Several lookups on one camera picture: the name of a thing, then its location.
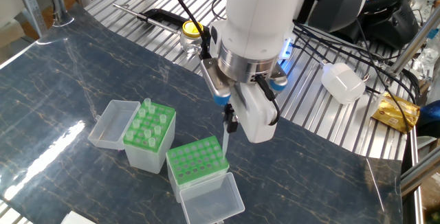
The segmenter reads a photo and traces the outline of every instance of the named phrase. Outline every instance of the metal frame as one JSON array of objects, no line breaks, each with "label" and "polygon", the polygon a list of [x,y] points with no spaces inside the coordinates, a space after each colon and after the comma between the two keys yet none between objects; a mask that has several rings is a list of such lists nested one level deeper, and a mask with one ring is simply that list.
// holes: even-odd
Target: metal frame
[{"label": "metal frame", "polygon": [[26,15],[28,21],[32,24],[32,27],[36,30],[36,33],[40,37],[46,32],[47,27],[44,22],[43,15],[41,15],[39,4],[36,0],[23,0],[26,10],[29,12],[29,15]]}]

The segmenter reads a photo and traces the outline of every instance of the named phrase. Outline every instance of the white plastic container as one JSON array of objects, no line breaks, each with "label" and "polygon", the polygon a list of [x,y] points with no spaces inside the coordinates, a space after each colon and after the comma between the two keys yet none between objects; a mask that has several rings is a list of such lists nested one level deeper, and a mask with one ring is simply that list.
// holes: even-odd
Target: white plastic container
[{"label": "white plastic container", "polygon": [[[144,105],[154,105],[151,111],[155,113],[154,117],[157,120],[151,120],[151,123],[148,125],[139,122],[137,128],[142,131],[142,134],[145,134],[146,129],[142,129],[149,127],[152,131],[148,138],[158,139],[160,137],[161,139],[157,143],[156,140],[153,143],[149,143],[148,139],[143,139],[140,141],[145,142],[142,145],[133,144],[130,141],[124,142],[126,134],[133,132],[135,121],[140,121],[140,117],[149,118],[152,116],[146,113],[148,107]],[[172,111],[169,114],[165,113],[169,109]],[[97,117],[97,120],[98,122],[88,137],[93,145],[98,148],[125,149],[130,166],[156,174],[160,172],[165,162],[166,152],[170,149],[174,140],[176,120],[174,109],[151,103],[149,99],[146,99],[142,106],[136,101],[112,100],[102,116]]]},{"label": "white plastic container", "polygon": [[220,223],[245,210],[215,136],[170,149],[166,164],[188,224]]},{"label": "white plastic container", "polygon": [[245,211],[234,176],[230,172],[186,188],[180,192],[180,197],[188,224],[220,223]]},{"label": "white plastic container", "polygon": [[322,85],[340,104],[353,103],[365,92],[365,83],[346,64],[327,63],[323,70]]},{"label": "white plastic container", "polygon": [[[205,181],[207,181],[207,180],[214,179],[214,178],[216,178],[216,177],[218,177],[218,176],[221,176],[221,175],[224,175],[225,173],[228,172],[228,169],[225,169],[225,170],[222,170],[222,171],[219,171],[219,172],[213,173],[213,174],[211,174],[211,175],[208,175],[208,176],[206,176],[206,177],[203,177],[203,178],[200,178],[200,179],[193,180],[193,181],[191,181],[191,182],[189,182],[189,183],[185,183],[185,184],[178,185],[177,182],[176,182],[176,179],[174,178],[174,175],[173,175],[173,169],[170,167],[170,164],[169,164],[169,160],[168,160],[168,159],[166,160],[166,165],[167,165],[167,168],[168,168],[168,178],[170,179],[171,187],[173,188],[173,192],[174,192],[174,195],[176,196],[176,201],[177,201],[178,203],[181,203],[181,202],[182,202],[182,199],[181,199],[181,197],[180,197],[180,192],[181,192],[182,190],[187,189],[187,188],[191,188],[191,186],[195,186],[195,185],[197,185],[198,183],[202,183],[202,182],[205,182]],[[216,190],[216,189],[219,188],[219,187],[220,187],[220,186],[212,185],[212,186],[209,188],[209,190]]]},{"label": "white plastic container", "polygon": [[140,103],[137,101],[110,101],[101,116],[97,116],[89,141],[98,148],[124,150],[122,138],[131,121],[138,112]]},{"label": "white plastic container", "polygon": [[164,165],[166,151],[168,151],[171,144],[173,144],[175,129],[176,115],[174,114],[170,128],[166,131],[164,139],[156,153],[147,149],[124,144],[130,166],[158,174]]},{"label": "white plastic container", "polygon": [[25,8],[22,0],[0,1],[0,28],[6,25]]}]

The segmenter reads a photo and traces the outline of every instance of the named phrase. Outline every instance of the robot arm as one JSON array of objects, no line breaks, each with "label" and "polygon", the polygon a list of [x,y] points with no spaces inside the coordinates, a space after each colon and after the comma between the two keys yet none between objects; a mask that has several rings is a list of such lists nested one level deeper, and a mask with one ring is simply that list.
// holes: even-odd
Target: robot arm
[{"label": "robot arm", "polygon": [[287,84],[277,60],[292,19],[337,30],[353,22],[363,5],[364,0],[228,0],[228,19],[211,27],[214,58],[203,60],[201,68],[216,103],[232,105],[251,142],[271,139],[276,129],[278,106],[256,81],[269,81],[277,92]]}]

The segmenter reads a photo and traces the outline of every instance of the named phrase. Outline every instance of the wire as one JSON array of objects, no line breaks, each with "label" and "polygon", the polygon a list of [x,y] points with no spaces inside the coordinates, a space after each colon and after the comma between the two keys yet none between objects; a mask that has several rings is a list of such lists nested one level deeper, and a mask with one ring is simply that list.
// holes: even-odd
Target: wire
[{"label": "wire", "polygon": [[189,10],[189,8],[185,5],[184,1],[183,0],[177,0],[177,1],[180,3],[180,6],[188,14],[188,16],[190,17],[191,21],[194,23],[195,27],[197,28],[197,31],[200,34],[200,38],[201,38],[201,53],[200,53],[200,57],[201,57],[201,59],[203,60],[203,59],[211,58],[211,55],[209,54],[209,51],[208,51],[208,39],[205,37],[204,31],[201,29],[200,24],[197,22],[197,20],[195,19],[194,15]]},{"label": "wire", "polygon": [[[305,26],[303,26],[303,25],[301,25],[301,24],[299,24],[299,23],[296,23],[296,26],[298,26],[301,30],[305,30],[305,31],[307,31],[307,32],[309,32],[309,33],[312,33],[310,29],[308,29],[307,27],[305,27]],[[326,36],[327,38],[331,38],[331,39],[333,39],[332,37],[330,37],[329,34],[326,34],[326,33],[324,33],[324,32],[320,32],[320,31],[316,31],[316,30],[314,30],[314,32],[319,33],[320,35]],[[328,39],[318,38],[318,37],[315,37],[315,39],[317,39],[317,40],[319,40],[319,41],[325,41],[325,42],[327,42],[327,43],[331,43],[331,44],[333,44],[333,45],[339,45],[339,46],[344,46],[344,47],[350,47],[350,48],[352,48],[352,49],[357,50],[357,51],[359,52],[359,54],[361,54],[361,55],[362,55],[361,52],[366,52],[365,49],[360,48],[360,47],[358,47],[358,46],[356,46],[356,45],[351,45],[350,43],[341,43],[341,42],[331,41],[331,40],[328,40]],[[373,54],[373,56],[376,56],[376,60],[390,60],[390,59],[393,59],[393,58],[397,58],[397,57],[399,57],[400,55],[391,56],[391,57],[388,57],[388,58],[384,58],[383,56],[380,56],[380,55],[378,55],[378,54]]]},{"label": "wire", "polygon": [[264,79],[263,75],[257,75],[255,76],[255,81],[256,83],[260,86],[261,90],[263,90],[264,95],[266,96],[266,98],[272,102],[272,104],[274,104],[275,109],[276,109],[276,117],[275,120],[273,120],[269,125],[273,126],[275,125],[279,120],[280,120],[280,116],[281,116],[281,111],[280,111],[280,107],[278,106],[278,104],[275,101],[275,93],[270,89],[269,85],[266,82],[266,79]]},{"label": "wire", "polygon": [[216,18],[218,18],[218,19],[226,19],[225,17],[222,17],[222,16],[220,16],[220,14],[217,14],[215,11],[214,11],[214,7],[220,2],[221,0],[213,0],[212,1],[212,3],[211,3],[211,12],[214,14],[214,16],[216,17]]},{"label": "wire", "polygon": [[419,11],[419,14],[420,14],[420,26],[423,26],[424,25],[424,18],[422,17],[422,15],[421,15],[421,11],[420,11],[420,9],[416,9],[416,10],[413,10],[413,11]]},{"label": "wire", "polygon": [[[345,54],[345,55],[347,55],[347,56],[350,56],[351,58],[354,58],[354,59],[356,59],[356,60],[358,60],[358,61],[361,61],[362,63],[365,63],[365,64],[367,64],[367,65],[370,65],[370,66],[373,66],[373,65],[374,65],[374,64],[372,64],[371,62],[369,62],[369,61],[367,61],[367,60],[364,60],[364,59],[360,58],[359,56],[356,56],[356,55],[353,55],[353,54],[351,54],[351,53],[348,53],[348,52],[344,51],[343,49],[337,48],[337,47],[333,46],[332,44],[327,43],[326,41],[323,41],[322,39],[318,38],[315,34],[311,33],[311,32],[308,31],[308,30],[303,30],[303,31],[306,32],[306,33],[308,34],[308,36],[310,36],[310,37],[312,37],[312,38],[318,40],[318,41],[321,42],[322,44],[326,45],[327,47],[330,47],[331,49],[334,49],[334,50],[337,51],[337,52],[340,52],[341,54]],[[319,55],[321,58],[325,59],[325,57],[324,57],[321,53],[319,53],[318,50],[316,50],[315,48],[313,48],[311,45],[309,45],[308,47],[309,47],[311,50],[313,50],[317,55]],[[383,73],[384,75],[388,76],[390,79],[394,80],[397,84],[399,84],[399,85],[400,85],[400,86],[401,86],[401,87],[402,87],[402,88],[408,93],[408,95],[410,96],[412,102],[413,102],[413,103],[416,103],[416,98],[414,97],[414,95],[413,95],[413,93],[411,92],[411,90],[410,90],[410,89],[409,89],[404,83],[402,83],[402,82],[401,82],[400,80],[398,80],[396,77],[394,77],[394,76],[392,76],[391,74],[389,74],[387,71],[384,71],[383,69],[378,69],[378,70],[379,70],[381,73]],[[414,87],[414,88],[419,88],[419,85],[416,84],[416,85],[413,85],[413,87]]]},{"label": "wire", "polygon": [[400,110],[400,112],[401,112],[401,115],[402,115],[402,117],[404,118],[404,121],[405,121],[406,132],[409,133],[409,132],[410,132],[410,128],[409,128],[408,120],[406,119],[406,116],[405,116],[404,110],[402,109],[402,107],[400,106],[400,104],[397,102],[396,98],[395,98],[394,95],[390,92],[390,89],[388,88],[388,86],[385,84],[384,80],[383,80],[382,77],[380,76],[379,69],[376,67],[376,64],[375,64],[374,61],[373,61],[373,57],[371,56],[371,53],[370,53],[369,44],[366,42],[366,37],[365,37],[364,31],[362,31],[362,26],[360,25],[359,20],[356,19],[356,23],[357,23],[357,26],[359,27],[360,34],[361,34],[361,36],[362,36],[362,39],[364,39],[365,46],[366,46],[366,50],[367,50],[367,52],[368,52],[368,56],[370,57],[370,61],[371,61],[371,63],[373,64],[373,68],[374,68],[374,70],[376,71],[377,77],[379,78],[379,80],[380,80],[380,82],[383,84],[383,86],[385,87],[385,91],[387,91],[387,92],[390,94],[391,98],[394,100],[394,102],[396,103],[397,107],[399,107],[399,110]]},{"label": "wire", "polygon": [[[297,48],[297,49],[302,49],[302,47],[300,47],[300,46],[297,46],[297,45],[295,45],[295,44],[293,44],[293,43],[291,43],[291,46],[293,47],[293,48]],[[316,62],[318,62],[318,63],[322,63],[322,61],[321,60],[318,60],[317,58],[315,58],[314,57],[314,55],[313,54],[311,54],[310,52],[308,52],[307,50],[303,50],[307,55],[309,55],[310,56],[310,58],[312,58],[313,60],[315,60]]]}]

